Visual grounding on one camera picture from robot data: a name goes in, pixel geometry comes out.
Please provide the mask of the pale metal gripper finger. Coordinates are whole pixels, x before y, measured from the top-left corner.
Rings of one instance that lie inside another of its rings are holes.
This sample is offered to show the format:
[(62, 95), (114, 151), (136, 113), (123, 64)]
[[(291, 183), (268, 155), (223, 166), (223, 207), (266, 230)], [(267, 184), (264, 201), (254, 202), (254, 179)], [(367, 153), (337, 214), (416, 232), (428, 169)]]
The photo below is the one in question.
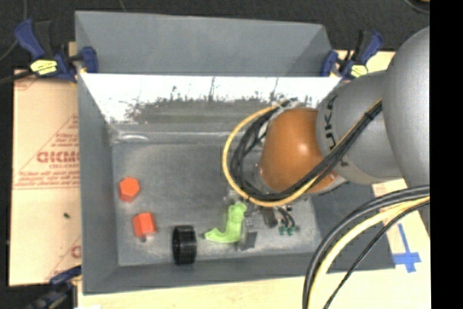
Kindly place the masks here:
[(237, 251), (241, 252), (247, 249), (248, 241), (248, 228), (247, 228), (247, 217), (245, 216), (241, 224), (241, 235), (237, 242)]
[(253, 249), (258, 236), (258, 228), (252, 218), (247, 219), (247, 249)]

